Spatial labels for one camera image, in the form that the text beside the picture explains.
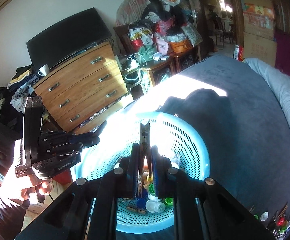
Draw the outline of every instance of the green bag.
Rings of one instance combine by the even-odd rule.
[[[147,61],[153,60],[153,54],[155,54],[156,52],[157,52],[156,44],[142,46],[138,51],[138,54],[142,56],[142,57],[139,56],[140,63],[145,63]]]

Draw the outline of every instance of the human hand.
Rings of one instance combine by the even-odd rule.
[[[17,178],[15,174],[15,164],[13,163],[0,187],[0,196],[24,201],[29,198],[29,193],[35,192],[33,187],[37,185],[40,185],[39,194],[48,195],[52,190],[51,181],[52,179],[38,179],[34,174]]]

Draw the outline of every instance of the person's arm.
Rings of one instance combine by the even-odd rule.
[[[0,235],[12,240],[20,232],[26,210],[29,206],[29,191],[40,185],[41,195],[48,195],[52,189],[50,180],[41,180],[34,175],[16,178],[15,166],[8,170],[0,187]]]

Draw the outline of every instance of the white mug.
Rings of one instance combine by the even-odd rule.
[[[40,69],[39,69],[39,71],[38,71],[38,75],[40,75],[40,76],[47,76],[49,74],[49,67],[48,67],[48,65],[46,64],[46,65],[43,65]]]

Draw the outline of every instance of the patterned fabric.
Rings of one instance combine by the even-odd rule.
[[[141,19],[147,0],[125,0],[116,13],[116,26],[122,26]]]

